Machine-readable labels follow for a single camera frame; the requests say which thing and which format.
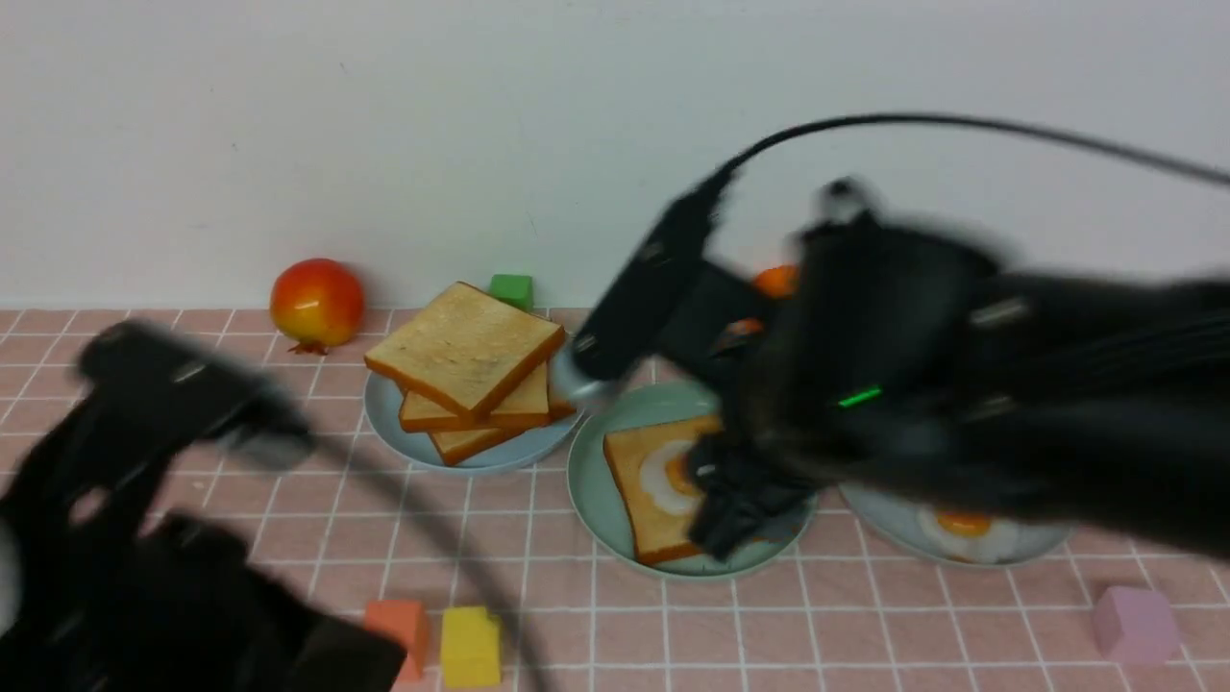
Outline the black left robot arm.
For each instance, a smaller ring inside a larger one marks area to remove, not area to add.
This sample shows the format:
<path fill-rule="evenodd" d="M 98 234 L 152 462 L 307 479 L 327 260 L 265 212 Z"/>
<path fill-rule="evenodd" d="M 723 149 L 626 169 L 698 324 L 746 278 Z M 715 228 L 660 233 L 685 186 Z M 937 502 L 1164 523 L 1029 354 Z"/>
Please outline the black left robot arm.
<path fill-rule="evenodd" d="M 225 526 L 148 515 L 199 442 L 288 470 L 317 451 L 274 381 L 124 320 L 76 359 L 86 395 L 2 494 L 5 691 L 390 691 L 408 653 L 308 604 Z"/>

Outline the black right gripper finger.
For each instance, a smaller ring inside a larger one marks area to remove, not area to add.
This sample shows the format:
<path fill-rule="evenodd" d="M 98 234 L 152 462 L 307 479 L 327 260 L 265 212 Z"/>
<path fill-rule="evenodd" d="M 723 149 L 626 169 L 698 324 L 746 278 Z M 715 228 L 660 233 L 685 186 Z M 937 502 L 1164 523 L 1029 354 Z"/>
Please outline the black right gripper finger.
<path fill-rule="evenodd" d="M 813 483 L 724 431 L 699 438 L 685 463 L 688 478 L 701 490 L 688 540 L 715 560 L 729 560 L 754 540 L 795 540 L 813 511 Z"/>

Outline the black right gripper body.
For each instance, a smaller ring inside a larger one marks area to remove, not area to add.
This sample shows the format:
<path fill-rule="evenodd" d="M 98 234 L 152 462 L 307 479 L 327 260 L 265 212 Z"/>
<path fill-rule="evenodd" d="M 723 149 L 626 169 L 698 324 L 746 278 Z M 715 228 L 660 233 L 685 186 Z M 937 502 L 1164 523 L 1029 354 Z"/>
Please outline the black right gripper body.
<path fill-rule="evenodd" d="M 795 293 L 722 398 L 712 481 L 1007 490 L 958 376 L 970 312 L 1006 261 L 966 229 L 879 215 L 859 181 L 827 186 Z"/>

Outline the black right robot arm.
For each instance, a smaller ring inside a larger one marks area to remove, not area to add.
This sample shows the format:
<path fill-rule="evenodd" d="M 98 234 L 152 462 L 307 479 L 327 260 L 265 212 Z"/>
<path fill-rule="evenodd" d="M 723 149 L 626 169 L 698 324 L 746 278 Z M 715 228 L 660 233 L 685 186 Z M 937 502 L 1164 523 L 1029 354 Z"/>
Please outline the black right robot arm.
<path fill-rule="evenodd" d="M 819 206 L 795 295 L 686 456 L 704 553 L 852 486 L 1228 559 L 1228 281 L 1006 270 L 852 179 Z"/>

